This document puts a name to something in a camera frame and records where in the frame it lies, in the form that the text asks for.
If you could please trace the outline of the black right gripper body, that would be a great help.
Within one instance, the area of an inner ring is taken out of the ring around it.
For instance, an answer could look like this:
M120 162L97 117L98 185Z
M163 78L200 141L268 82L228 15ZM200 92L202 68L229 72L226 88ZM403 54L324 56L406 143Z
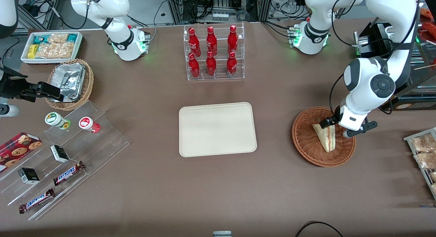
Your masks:
M8 67L1 67L1 83L0 92L1 97L6 99L14 99L21 91L26 88L27 75L20 74Z

